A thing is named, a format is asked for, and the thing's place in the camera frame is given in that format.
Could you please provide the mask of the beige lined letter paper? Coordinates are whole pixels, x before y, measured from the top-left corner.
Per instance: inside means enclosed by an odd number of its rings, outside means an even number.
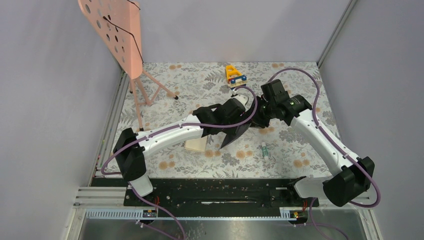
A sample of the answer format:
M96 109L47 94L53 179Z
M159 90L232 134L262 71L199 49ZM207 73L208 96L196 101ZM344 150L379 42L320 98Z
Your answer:
M208 137L187 140L184 144L184 149L194 152L204 152L206 150Z

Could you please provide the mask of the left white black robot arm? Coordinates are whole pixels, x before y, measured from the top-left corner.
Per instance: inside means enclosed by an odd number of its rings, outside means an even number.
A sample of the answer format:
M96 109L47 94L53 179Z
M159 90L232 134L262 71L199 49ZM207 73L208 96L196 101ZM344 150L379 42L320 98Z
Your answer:
M186 118L139 134L124 130L113 149L122 178L136 192L144 206L152 204L155 192L147 174L145 159L170 146L221 132L230 133L245 119L249 98L235 95L223 104L200 107Z

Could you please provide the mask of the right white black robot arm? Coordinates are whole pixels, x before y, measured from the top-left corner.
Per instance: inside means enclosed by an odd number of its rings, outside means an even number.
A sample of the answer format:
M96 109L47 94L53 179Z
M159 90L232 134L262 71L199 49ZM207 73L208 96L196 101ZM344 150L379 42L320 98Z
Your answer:
M301 205L307 198L328 199L343 207L372 185L375 163L370 157L359 157L346 147L318 119L313 106L301 95L289 96L279 79L261 86L257 109L251 119L253 127L269 126L272 119L285 122L313 147L326 164L329 177L300 177L287 191L287 201Z

